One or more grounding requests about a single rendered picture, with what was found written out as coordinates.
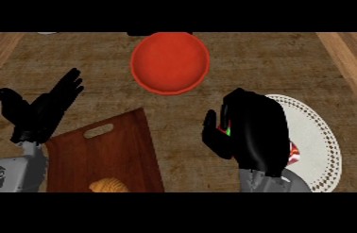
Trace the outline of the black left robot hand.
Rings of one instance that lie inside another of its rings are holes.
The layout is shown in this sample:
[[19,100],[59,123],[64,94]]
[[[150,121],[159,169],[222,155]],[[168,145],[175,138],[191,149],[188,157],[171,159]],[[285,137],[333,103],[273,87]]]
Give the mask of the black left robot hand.
[[83,91],[80,74],[80,70],[73,68],[55,88],[33,103],[27,102],[15,90],[0,89],[2,115],[13,124],[13,143],[28,141],[43,144],[49,141],[64,112]]

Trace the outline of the brown wooden cutting board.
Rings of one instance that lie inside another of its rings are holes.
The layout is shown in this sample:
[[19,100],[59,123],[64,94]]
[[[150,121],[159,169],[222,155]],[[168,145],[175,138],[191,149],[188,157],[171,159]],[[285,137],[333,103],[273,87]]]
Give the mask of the brown wooden cutting board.
[[144,108],[58,135],[46,148],[48,191],[89,191],[114,177],[131,191],[165,192]]

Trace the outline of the red bowl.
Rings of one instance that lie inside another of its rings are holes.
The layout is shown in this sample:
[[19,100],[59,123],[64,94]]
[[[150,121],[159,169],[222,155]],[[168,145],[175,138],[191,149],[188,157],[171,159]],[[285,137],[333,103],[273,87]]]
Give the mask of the red bowl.
[[138,85],[160,95],[190,92],[209,71],[209,52],[187,32],[157,32],[131,53],[131,75]]

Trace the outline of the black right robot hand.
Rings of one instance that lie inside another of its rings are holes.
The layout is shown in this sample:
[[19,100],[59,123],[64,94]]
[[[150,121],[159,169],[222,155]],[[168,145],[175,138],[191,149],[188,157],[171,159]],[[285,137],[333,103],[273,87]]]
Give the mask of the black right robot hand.
[[221,124],[211,109],[203,120],[203,143],[215,154],[234,158],[239,168],[280,177],[291,156],[285,110],[265,95],[237,88],[225,97]]

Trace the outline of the white lace placemat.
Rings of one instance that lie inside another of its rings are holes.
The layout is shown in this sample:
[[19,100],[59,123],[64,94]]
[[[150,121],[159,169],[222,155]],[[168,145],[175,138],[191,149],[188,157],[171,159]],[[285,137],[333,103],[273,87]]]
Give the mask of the white lace placemat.
[[286,169],[305,181],[311,192],[333,192],[342,176],[339,144],[319,113],[295,98],[267,94],[283,107],[289,136],[298,153]]

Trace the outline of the golden croissant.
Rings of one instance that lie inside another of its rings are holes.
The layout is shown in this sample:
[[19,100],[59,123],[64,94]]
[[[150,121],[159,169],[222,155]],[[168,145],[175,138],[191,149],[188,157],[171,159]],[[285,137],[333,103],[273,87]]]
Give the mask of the golden croissant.
[[89,189],[93,192],[129,192],[129,188],[117,178],[104,178],[92,182]]

